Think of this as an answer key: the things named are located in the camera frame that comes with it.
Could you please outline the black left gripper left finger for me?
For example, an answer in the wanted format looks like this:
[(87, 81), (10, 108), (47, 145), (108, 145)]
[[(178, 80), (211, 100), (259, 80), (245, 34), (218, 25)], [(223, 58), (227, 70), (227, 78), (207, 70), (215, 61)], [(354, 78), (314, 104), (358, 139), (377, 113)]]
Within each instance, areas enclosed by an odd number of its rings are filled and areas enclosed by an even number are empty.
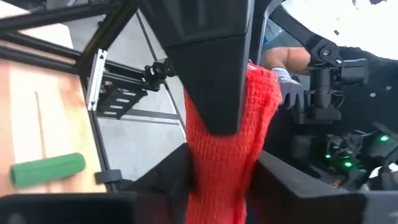
[(115, 193), (3, 196), (0, 224), (184, 224), (191, 176), (183, 143), (136, 181), (117, 181)]

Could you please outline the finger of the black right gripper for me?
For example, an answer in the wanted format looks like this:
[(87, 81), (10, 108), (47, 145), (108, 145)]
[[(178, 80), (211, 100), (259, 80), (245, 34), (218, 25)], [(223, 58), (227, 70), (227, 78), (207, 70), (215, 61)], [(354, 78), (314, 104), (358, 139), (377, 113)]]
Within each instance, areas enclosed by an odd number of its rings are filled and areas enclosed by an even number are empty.
[(141, 0), (139, 7), (208, 131), (238, 132), (254, 0)]
[(266, 24), (266, 9), (272, 0), (254, 0), (254, 14), (252, 19), (250, 59), (259, 64)]

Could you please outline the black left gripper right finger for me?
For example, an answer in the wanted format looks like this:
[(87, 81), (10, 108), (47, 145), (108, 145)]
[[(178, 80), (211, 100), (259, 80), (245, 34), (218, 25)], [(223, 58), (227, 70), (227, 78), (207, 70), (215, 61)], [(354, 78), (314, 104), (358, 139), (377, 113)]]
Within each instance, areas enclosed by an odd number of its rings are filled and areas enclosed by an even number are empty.
[(398, 224), (398, 192), (334, 189), (266, 151), (253, 170), (248, 204), (261, 224)]

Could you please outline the green bandage roll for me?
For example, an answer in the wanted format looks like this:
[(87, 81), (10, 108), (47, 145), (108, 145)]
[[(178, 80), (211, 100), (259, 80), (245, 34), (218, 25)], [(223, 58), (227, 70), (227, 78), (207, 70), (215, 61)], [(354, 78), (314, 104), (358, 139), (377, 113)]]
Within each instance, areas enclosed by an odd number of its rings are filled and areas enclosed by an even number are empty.
[(9, 180), (15, 189), (32, 187), (75, 175), (83, 171), (85, 165), (85, 158), (77, 152), (23, 162), (10, 166)]

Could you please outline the red elastic bandage roll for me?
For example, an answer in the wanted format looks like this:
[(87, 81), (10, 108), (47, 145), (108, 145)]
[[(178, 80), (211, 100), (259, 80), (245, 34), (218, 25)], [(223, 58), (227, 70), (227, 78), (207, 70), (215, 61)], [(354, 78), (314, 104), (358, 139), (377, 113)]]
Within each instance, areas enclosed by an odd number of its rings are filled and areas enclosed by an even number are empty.
[(252, 169), (282, 101), (278, 74), (249, 63), (243, 123), (232, 136), (210, 134), (193, 101), (184, 98), (194, 177), (185, 224), (245, 224)]

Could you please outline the person's forearm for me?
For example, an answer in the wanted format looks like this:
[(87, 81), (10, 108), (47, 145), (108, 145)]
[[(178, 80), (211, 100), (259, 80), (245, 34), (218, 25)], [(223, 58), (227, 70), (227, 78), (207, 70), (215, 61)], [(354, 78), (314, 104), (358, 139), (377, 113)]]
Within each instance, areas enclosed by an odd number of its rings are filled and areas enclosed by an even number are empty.
[(263, 54), (262, 65), (268, 69), (285, 68), (288, 72), (309, 75), (311, 55), (303, 47), (274, 47)]

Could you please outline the person's hand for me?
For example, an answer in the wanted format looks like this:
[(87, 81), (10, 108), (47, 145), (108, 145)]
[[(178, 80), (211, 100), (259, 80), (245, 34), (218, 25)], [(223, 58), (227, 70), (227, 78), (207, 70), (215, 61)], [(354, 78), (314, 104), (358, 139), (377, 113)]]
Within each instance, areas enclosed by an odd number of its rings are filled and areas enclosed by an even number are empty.
[(273, 67), (271, 71), (278, 74), (282, 104), (287, 109), (295, 107), (298, 110), (303, 110), (305, 107), (305, 90), (303, 86), (298, 81), (295, 81), (283, 67)]

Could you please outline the silver aluminium bracket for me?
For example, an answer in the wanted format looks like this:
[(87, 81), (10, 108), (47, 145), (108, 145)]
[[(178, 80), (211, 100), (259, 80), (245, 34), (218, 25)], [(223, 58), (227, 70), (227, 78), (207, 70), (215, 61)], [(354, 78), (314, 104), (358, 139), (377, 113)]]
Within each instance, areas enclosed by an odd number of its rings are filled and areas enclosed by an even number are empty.
[(107, 51), (98, 49), (93, 59), (90, 80), (88, 82), (88, 88), (86, 93), (86, 105), (88, 111), (96, 111), (98, 105), (98, 97), (101, 89), (106, 56)]

